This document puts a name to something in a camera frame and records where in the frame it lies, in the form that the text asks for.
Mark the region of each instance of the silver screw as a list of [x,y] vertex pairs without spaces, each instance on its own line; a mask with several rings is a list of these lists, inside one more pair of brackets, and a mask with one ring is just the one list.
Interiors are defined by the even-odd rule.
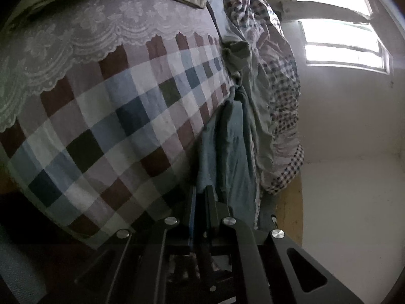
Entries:
[[232,226],[232,225],[235,225],[236,219],[233,218],[233,217],[225,217],[225,218],[222,220],[222,222],[223,222],[225,225]]
[[272,235],[272,237],[275,237],[276,239],[282,239],[282,238],[284,238],[285,233],[283,230],[275,229],[275,230],[271,231],[271,235]]
[[118,230],[115,235],[117,236],[118,239],[125,239],[125,238],[129,237],[129,231],[126,229],[121,229],[121,230]]
[[173,217],[173,216],[167,217],[167,218],[165,219],[165,223],[166,223],[167,225],[174,225],[174,224],[177,223],[177,218],[176,218],[176,217]]

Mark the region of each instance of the plaid bedsheet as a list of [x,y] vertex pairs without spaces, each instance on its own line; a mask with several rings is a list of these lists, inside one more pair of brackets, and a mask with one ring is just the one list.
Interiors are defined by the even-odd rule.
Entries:
[[29,97],[0,160],[55,223],[96,248],[184,200],[196,138],[228,96],[218,37],[123,44]]
[[[260,170],[260,184],[275,195],[293,180],[304,161],[298,137],[300,82],[295,58],[266,0],[224,0],[224,10],[251,45],[267,78],[263,91],[266,97],[261,99],[271,117],[273,141],[265,150],[272,155],[273,167]],[[259,151],[259,159],[261,155],[267,154]]]

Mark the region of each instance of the black metal frame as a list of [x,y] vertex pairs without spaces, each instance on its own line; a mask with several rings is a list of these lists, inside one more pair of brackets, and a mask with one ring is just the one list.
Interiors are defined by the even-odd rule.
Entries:
[[[234,296],[242,304],[362,303],[288,236],[253,231],[214,198],[212,187],[199,195],[193,188],[173,214],[175,224],[163,219],[146,233],[114,235],[40,304],[219,303]],[[183,261],[174,275],[187,271],[187,282],[167,281],[170,255],[191,253],[199,277]],[[230,257],[232,272],[213,271],[216,255]]]

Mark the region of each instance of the white lace trim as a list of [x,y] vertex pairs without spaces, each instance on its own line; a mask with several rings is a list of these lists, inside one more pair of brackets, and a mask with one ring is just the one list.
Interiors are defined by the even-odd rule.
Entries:
[[0,42],[0,132],[26,97],[53,89],[73,64],[103,60],[124,43],[195,32],[218,37],[207,9],[172,0],[81,0],[20,26]]

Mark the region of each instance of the blue cloth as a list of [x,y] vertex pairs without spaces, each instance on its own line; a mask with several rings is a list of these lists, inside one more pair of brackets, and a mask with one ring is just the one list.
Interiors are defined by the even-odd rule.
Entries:
[[232,87],[230,97],[205,126],[199,143],[197,192],[213,186],[216,199],[232,207],[234,217],[253,227],[256,183],[247,104],[244,88]]

